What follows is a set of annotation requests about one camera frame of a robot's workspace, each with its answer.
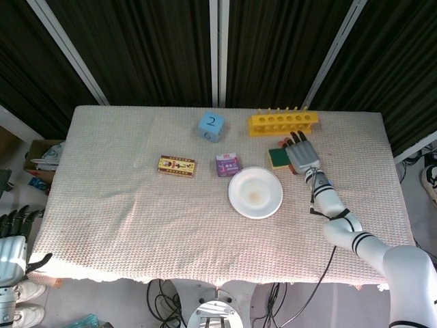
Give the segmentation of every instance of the white tablecloth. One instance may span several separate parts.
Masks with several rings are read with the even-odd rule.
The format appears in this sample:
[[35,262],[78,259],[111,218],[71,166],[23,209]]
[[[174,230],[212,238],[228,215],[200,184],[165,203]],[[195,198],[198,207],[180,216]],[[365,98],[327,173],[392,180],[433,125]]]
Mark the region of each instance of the white tablecloth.
[[[197,136],[206,111],[223,115],[219,143]],[[74,113],[31,261],[51,277],[96,281],[197,279],[220,286],[316,282],[332,251],[325,218],[309,214],[302,176],[277,170],[284,198],[268,219],[239,215],[216,175],[217,154],[237,152],[243,167],[270,168],[280,137],[249,138],[250,109],[81,106]],[[412,243],[393,157],[379,113],[319,112],[309,140],[345,205],[389,245]],[[197,161],[195,177],[157,172],[162,154]],[[324,282],[385,279],[338,249]]]

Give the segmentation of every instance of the blue dice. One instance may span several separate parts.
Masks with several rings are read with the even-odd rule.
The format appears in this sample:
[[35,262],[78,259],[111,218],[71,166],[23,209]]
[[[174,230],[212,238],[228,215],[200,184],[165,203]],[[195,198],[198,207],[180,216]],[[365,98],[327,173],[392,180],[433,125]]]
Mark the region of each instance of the blue dice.
[[205,140],[219,142],[225,119],[220,115],[207,112],[200,120],[199,136]]

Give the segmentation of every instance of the plate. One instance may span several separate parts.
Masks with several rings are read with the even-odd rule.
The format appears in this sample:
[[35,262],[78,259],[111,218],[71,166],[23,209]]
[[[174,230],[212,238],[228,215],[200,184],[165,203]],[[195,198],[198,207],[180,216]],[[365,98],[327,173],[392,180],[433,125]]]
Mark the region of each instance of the plate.
[[281,206],[283,190],[279,179],[263,167],[239,171],[229,183],[229,200],[241,215],[265,219]]

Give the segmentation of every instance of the black curtain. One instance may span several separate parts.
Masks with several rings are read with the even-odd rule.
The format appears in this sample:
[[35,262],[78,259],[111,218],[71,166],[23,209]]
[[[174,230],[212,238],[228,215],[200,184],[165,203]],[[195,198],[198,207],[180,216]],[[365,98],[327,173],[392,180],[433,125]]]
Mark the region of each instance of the black curtain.
[[208,0],[48,0],[112,105],[212,105]]
[[300,106],[351,3],[231,1],[227,107]]
[[381,112],[395,156],[437,130],[437,1],[369,1],[311,109]]
[[0,104],[47,139],[65,138],[77,105],[96,104],[25,0],[0,0]]

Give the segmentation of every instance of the test tube rack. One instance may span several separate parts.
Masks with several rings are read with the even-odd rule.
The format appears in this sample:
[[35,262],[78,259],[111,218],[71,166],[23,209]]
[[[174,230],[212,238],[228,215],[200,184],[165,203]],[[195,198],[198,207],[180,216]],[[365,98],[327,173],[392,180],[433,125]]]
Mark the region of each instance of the test tube rack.
[[302,131],[305,134],[311,133],[311,125],[318,123],[317,111],[307,111],[304,107],[298,110],[285,108],[281,110],[267,109],[263,113],[258,109],[258,114],[248,118],[249,137],[265,137],[269,135],[285,135],[290,132]]

